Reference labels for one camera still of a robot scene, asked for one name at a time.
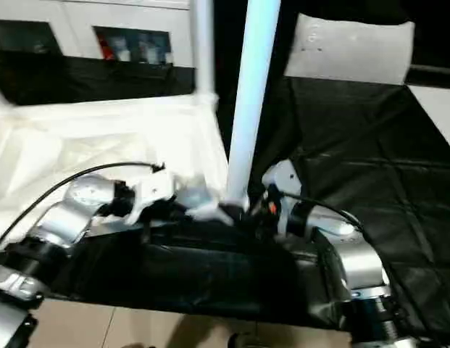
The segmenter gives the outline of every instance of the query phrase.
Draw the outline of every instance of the floor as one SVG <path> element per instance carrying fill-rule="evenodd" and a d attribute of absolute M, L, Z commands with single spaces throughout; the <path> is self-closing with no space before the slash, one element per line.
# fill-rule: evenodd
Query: floor
<path fill-rule="evenodd" d="M 56 300 L 46 300 L 34 316 L 32 348 L 226 348 L 236 332 L 257 333 L 274 348 L 349 346 L 349 335 L 336 331 Z"/>

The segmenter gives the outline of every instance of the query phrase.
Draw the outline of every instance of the wrinkled black fabric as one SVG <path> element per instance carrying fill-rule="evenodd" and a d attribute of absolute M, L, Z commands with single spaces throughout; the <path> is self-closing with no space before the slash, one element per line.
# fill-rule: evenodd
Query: wrinkled black fabric
<path fill-rule="evenodd" d="M 270 105 L 276 120 L 267 122 L 281 133 L 267 141 L 265 154 L 277 157 L 278 149 L 299 140 L 291 159 L 304 194 L 364 223 L 416 332 L 427 332 L 421 314 L 450 341 L 449 145 L 405 86 L 312 79 L 283 84 L 291 90 L 286 104 L 295 117 L 279 123 L 283 108 Z M 268 161 L 257 155 L 254 186 Z"/>
<path fill-rule="evenodd" d="M 193 70 L 0 51 L 0 90 L 18 105 L 188 94 Z"/>
<path fill-rule="evenodd" d="M 155 75 L 111 63 L 0 52 L 0 90 L 15 104 L 48 104 L 193 87 L 191 69 Z M 150 77 L 139 78 L 143 71 Z M 304 194 L 364 223 L 414 331 L 427 335 L 410 301 L 450 342 L 450 148 L 408 88 L 284 78 L 267 91 L 251 198 L 268 166 L 290 157 Z M 223 96 L 217 117 L 226 146 L 233 110 L 233 98 Z M 313 245 L 291 256 L 249 231 L 182 223 L 86 239 L 53 290 L 108 305 L 339 328 L 328 281 Z"/>

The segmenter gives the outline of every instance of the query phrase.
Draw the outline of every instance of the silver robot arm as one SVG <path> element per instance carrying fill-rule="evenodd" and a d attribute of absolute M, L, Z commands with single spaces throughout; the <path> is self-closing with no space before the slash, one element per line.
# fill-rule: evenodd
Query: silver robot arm
<path fill-rule="evenodd" d="M 286 242 L 294 237 L 317 246 L 333 297 L 342 306 L 351 345 L 415 347 L 414 339 L 401 332 L 404 312 L 391 294 L 378 253 L 364 239 L 355 217 L 295 199 L 302 187 L 289 160 L 271 167 L 262 181 L 268 190 L 267 199 L 271 201 L 269 196 L 273 195 L 277 201 L 269 205 L 278 206 L 271 212 L 277 212 L 276 239 L 283 246 L 291 245 Z"/>
<path fill-rule="evenodd" d="M 174 189 L 166 170 L 134 188 L 94 174 L 73 181 L 64 199 L 48 208 L 20 243 L 8 248 L 0 264 L 0 348 L 28 345 L 37 325 L 28 310 L 42 302 L 94 217 L 116 215 L 132 225 L 145 207 L 171 198 Z"/>

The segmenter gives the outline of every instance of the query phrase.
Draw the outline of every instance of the white vertical bar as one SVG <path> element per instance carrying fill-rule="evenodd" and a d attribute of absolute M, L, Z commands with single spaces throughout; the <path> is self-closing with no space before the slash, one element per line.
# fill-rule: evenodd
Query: white vertical bar
<path fill-rule="evenodd" d="M 225 201 L 246 205 L 280 0 L 249 0 L 234 112 Z"/>
<path fill-rule="evenodd" d="M 195 0 L 193 6 L 193 55 L 196 92 L 214 93 L 213 0 Z"/>

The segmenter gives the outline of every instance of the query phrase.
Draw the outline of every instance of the cable wire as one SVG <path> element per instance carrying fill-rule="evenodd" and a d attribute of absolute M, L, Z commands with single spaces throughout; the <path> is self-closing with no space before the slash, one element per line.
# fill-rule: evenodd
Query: cable wire
<path fill-rule="evenodd" d="M 10 226 L 2 233 L 0 236 L 0 246 L 2 242 L 5 240 L 5 238 L 11 233 L 11 231 L 14 229 L 14 227 L 21 221 L 23 218 L 31 212 L 33 209 L 36 208 L 38 204 L 40 204 L 43 200 L 45 200 L 50 194 L 52 194 L 57 189 L 61 188 L 63 185 L 66 185 L 70 181 L 75 180 L 76 178 L 79 178 L 80 176 L 96 172 L 98 170 L 106 169 L 106 168 L 112 168 L 112 167 L 127 167 L 127 166 L 141 166 L 141 167 L 150 167 L 153 171 L 161 170 L 163 169 L 163 166 L 154 165 L 151 163 L 146 162 L 114 162 L 114 163 L 108 163 L 105 165 L 97 165 L 95 167 L 90 167 L 85 170 L 81 170 L 80 172 L 77 172 L 64 180 L 56 183 L 53 185 L 49 190 L 44 192 L 42 195 L 40 195 L 37 200 L 35 200 L 30 206 L 23 210 L 23 212 L 20 213 L 20 215 L 10 224 Z"/>
<path fill-rule="evenodd" d="M 279 193 L 283 196 L 298 199 L 301 202 L 307 202 L 307 203 L 320 205 L 321 207 L 324 207 L 324 208 L 327 208 L 327 209 L 330 209 L 330 210 L 336 212 L 337 214 L 339 214 L 340 216 L 345 218 L 347 222 L 352 224 L 354 227 L 358 228 L 359 232 L 365 237 L 365 240 L 367 240 L 368 243 L 370 243 L 372 246 L 374 246 L 374 244 L 371 241 L 371 238 L 369 238 L 368 235 L 366 234 L 366 231 L 365 231 L 363 225 L 357 219 L 352 217 L 349 213 L 344 212 L 343 210 L 335 208 L 335 207 L 333 207 L 327 203 L 324 203 L 322 201 L 318 201 L 316 199 L 305 198 L 298 194 L 290 194 L 288 192 L 282 192 L 282 191 L 280 191 Z M 401 278 L 396 274 L 396 271 L 392 268 L 391 264 L 389 262 L 387 262 L 387 260 L 382 260 L 382 261 L 383 261 L 383 266 L 387 269 L 388 273 L 394 275 L 394 278 L 395 278 L 397 284 L 403 290 L 405 297 L 408 298 L 409 303 L 412 305 L 412 307 L 413 307 L 414 311 L 416 312 L 417 317 L 420 319 L 424 329 L 426 330 L 426 332 L 428 332 L 429 337 L 434 341 L 434 343 L 437 345 L 437 347 L 447 347 L 446 345 L 441 343 L 440 339 L 438 338 L 437 333 L 430 327 L 429 322 L 425 319 L 424 313 L 419 308 L 416 301 L 413 299 L 413 296 L 412 296 L 411 292 L 409 291 L 409 289 L 401 281 Z"/>

